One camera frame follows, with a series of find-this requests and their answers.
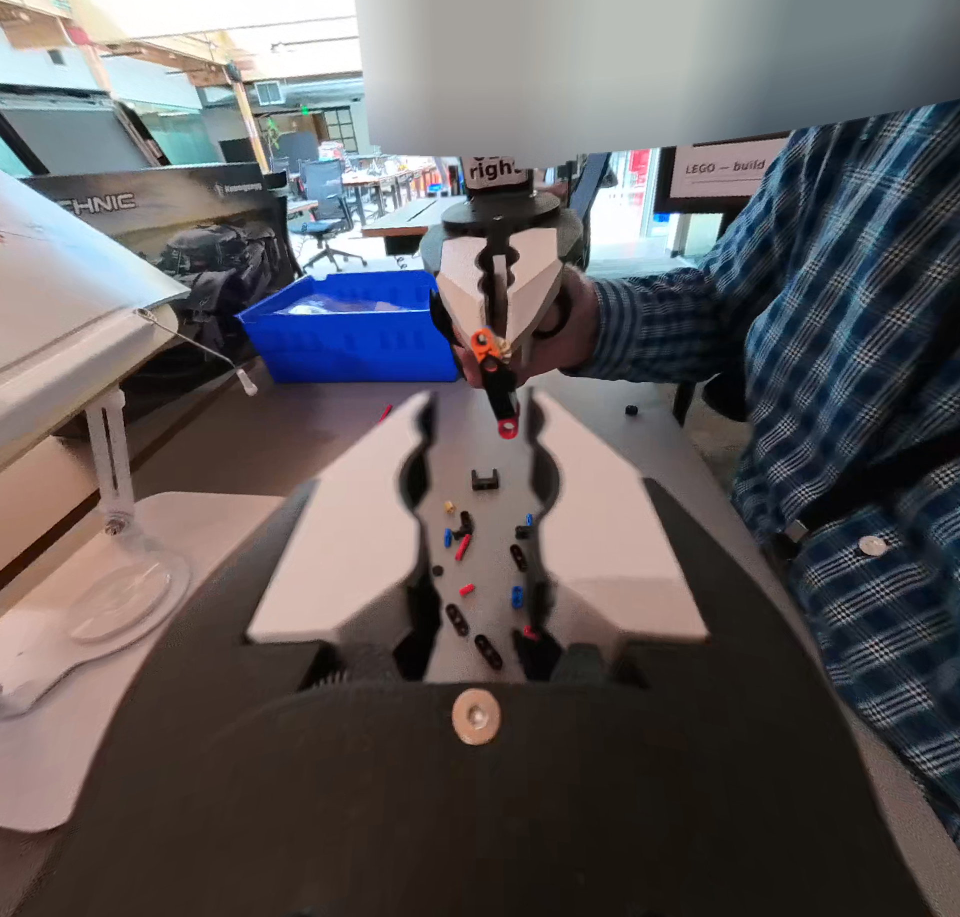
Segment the person's right forearm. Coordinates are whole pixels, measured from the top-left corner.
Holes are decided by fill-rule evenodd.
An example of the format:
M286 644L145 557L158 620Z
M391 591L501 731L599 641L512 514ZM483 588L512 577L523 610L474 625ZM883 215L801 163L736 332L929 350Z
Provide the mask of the person's right forearm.
M741 363L751 324L777 287L766 254L711 253L664 274L583 279L582 354L563 370L632 383L704 382Z

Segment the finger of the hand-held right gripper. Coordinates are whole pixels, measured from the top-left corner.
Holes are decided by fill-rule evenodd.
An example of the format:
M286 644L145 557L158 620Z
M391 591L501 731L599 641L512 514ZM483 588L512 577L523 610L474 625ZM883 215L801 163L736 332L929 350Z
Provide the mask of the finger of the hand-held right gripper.
M492 332L497 314L497 278L486 236L462 235L441 244L438 295L462 346L477 332Z
M557 228L526 228L507 238L504 339L512 364L528 364L534 331L561 283Z

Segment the white book stand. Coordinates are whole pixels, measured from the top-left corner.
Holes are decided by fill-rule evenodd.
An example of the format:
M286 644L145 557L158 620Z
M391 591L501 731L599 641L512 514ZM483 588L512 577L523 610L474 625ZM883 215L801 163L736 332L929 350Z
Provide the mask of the white book stand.
M119 381L175 335L168 305L119 311L2 383L2 469L88 396L102 530L2 613L1 823L73 814L139 668L174 614L277 508L274 496L163 492L136 502Z

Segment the black lego set box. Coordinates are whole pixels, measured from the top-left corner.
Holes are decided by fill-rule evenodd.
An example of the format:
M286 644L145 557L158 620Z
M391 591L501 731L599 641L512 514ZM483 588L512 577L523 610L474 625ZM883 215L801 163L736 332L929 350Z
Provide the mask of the black lego set box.
M31 177L26 184L187 289L178 330L246 364L238 316L301 274L287 230L284 175L256 163Z

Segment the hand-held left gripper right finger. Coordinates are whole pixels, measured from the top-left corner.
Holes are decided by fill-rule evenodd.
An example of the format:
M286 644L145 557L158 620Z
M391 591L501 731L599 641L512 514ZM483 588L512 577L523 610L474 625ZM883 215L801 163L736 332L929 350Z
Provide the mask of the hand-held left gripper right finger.
M559 645L703 645L710 632L642 473L550 395L527 404L526 607Z

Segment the person's torso in plaid shirt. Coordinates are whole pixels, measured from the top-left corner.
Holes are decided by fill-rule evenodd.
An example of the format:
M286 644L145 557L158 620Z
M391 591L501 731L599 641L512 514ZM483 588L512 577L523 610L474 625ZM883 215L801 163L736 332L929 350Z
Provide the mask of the person's torso in plaid shirt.
M744 308L744 521L838 692L958 837L958 101L794 131L717 260Z

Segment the black office chair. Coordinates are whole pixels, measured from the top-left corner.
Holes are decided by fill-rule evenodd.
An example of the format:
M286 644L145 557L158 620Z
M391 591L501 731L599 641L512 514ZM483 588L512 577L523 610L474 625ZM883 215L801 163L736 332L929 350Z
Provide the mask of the black office chair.
M300 225L299 233L306 239L313 239L318 248L317 253L301 265L301 270L306 272L316 263L327 261L339 273L339 259L367 267L368 262L362 255L337 250L330 245L330 239L345 235L354 228L341 161L336 158L303 160L299 164L298 179L307 201L315 203L310 209L311 219Z

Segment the blue plastic bin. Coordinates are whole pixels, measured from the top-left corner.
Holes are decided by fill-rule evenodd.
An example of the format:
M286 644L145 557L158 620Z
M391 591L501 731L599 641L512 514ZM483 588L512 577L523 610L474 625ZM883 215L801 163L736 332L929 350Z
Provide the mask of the blue plastic bin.
M451 383L459 371L435 327L425 271L306 275L237 315L275 383ZM311 294L389 301L402 313L278 315Z

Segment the open lego instruction booklet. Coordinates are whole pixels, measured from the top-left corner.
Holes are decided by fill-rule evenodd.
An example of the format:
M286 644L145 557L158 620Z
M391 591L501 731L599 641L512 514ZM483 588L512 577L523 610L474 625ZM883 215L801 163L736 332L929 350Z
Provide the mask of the open lego instruction booklet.
M2 385L79 406L158 347L138 311L181 283L20 179L1 175Z

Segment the small lego gear subassembly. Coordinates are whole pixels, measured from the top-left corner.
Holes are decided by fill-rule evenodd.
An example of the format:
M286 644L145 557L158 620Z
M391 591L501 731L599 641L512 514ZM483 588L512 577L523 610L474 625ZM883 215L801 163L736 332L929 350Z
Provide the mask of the small lego gear subassembly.
M506 340L488 326L474 331L470 348L496 419L498 435L504 440L515 439L520 433L521 410L517 377L511 368L511 349Z

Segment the clear bags of lego parts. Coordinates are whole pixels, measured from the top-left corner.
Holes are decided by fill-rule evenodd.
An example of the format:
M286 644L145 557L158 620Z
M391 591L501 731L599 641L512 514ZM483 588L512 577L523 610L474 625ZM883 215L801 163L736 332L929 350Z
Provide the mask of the clear bags of lego parts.
M340 299L326 294L311 294L277 311L277 315L325 316L335 314L402 313L407 308L389 300Z

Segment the person's right hand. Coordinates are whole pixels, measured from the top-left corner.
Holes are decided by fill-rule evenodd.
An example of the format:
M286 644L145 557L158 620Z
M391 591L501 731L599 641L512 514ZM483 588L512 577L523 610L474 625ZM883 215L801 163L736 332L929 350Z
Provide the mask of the person's right hand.
M599 335L599 299L594 283L564 264L557 299L531 335L530 347L511 364L517 385L558 372L575 377L593 361Z

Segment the white paper sign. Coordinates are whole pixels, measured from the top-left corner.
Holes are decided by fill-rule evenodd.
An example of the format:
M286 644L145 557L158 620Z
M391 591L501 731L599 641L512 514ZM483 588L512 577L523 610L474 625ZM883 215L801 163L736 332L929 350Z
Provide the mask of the white paper sign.
M666 175L671 200L718 200L752 196L784 150L787 132L674 148Z

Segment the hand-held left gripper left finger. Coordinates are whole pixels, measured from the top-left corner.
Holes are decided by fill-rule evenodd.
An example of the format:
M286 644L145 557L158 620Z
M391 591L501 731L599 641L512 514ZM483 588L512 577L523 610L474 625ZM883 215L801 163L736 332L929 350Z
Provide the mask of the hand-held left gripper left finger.
M423 529L402 479L432 409L429 391L411 395L319 473L247 625L251 643L395 647L406 636Z

